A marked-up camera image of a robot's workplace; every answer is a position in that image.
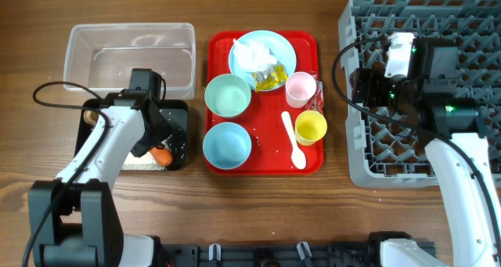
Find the orange carrot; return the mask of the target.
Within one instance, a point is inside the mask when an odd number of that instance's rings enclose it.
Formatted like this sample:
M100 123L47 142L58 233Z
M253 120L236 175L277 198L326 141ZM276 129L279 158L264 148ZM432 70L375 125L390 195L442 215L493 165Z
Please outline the orange carrot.
M173 161L173 157L167 148L159 149L154 147L150 150L150 155L157 162L157 164L164 168L169 166Z

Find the white rice pile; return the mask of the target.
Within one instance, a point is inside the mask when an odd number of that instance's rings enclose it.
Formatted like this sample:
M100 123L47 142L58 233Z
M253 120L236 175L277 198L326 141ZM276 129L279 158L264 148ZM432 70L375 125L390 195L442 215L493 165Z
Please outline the white rice pile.
M123 170L176 171L186 161L188 114L184 109L163 109L163 117L171 126L171 134L157 147L141 157L127 156Z

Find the pink plastic cup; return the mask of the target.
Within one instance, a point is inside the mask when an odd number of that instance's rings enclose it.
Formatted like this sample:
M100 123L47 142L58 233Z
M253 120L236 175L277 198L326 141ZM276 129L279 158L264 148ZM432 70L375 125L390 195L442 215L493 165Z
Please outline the pink plastic cup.
M285 84L287 104L293 108L305 106L315 94L316 88L316 80L312 75L302 71L293 73Z

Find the light blue bowl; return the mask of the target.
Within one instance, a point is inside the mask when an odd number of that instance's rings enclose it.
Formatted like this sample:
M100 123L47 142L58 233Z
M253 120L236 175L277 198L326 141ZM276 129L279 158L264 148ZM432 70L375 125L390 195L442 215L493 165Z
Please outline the light blue bowl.
M204 136L204 157L210 165L218 169L238 168L251 155L251 150L249 133L236 123L219 123Z

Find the mint green bowl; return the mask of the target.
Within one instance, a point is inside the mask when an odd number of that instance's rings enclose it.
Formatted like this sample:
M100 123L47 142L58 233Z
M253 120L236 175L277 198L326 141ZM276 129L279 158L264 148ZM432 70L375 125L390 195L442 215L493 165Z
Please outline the mint green bowl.
M242 78L222 74L207 84L204 100L213 114L233 118L241 115L250 105L251 89Z

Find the yellow snack wrapper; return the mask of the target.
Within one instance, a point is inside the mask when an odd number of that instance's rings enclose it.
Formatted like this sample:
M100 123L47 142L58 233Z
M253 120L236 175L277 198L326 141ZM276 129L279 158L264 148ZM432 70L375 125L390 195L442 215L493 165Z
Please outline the yellow snack wrapper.
M258 71L251 74L254 79L255 90L257 92L269 91L283 85L288 75L282 64L270 66L264 71Z

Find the white tissue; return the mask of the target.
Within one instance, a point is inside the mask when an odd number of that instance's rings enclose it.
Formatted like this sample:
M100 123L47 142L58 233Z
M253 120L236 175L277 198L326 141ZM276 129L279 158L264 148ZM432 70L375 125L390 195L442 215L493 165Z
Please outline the white tissue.
M259 41L247 44L233 40L236 65L247 73L265 71L278 63L271 50Z

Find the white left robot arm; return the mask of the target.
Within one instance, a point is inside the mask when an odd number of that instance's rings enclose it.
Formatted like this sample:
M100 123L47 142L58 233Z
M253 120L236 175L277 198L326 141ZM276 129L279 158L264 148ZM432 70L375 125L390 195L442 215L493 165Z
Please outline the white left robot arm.
M80 106L97 115L96 125L52 181L30 188L31 237L23 265L174 265L159 237L124 234L112 197L127 156L145 155L171 133L160 113L165 85L151 69L135 68L127 88L96 95L96 107Z

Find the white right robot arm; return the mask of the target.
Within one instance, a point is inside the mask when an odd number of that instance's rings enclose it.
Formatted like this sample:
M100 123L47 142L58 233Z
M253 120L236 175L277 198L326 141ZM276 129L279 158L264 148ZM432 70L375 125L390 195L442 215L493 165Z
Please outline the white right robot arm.
M438 180L449 222L454 263L500 264L500 204L488 161L487 129L474 99L456 97L458 48L448 39L394 33L386 68L352 73L348 104L366 115L388 106L418 135Z

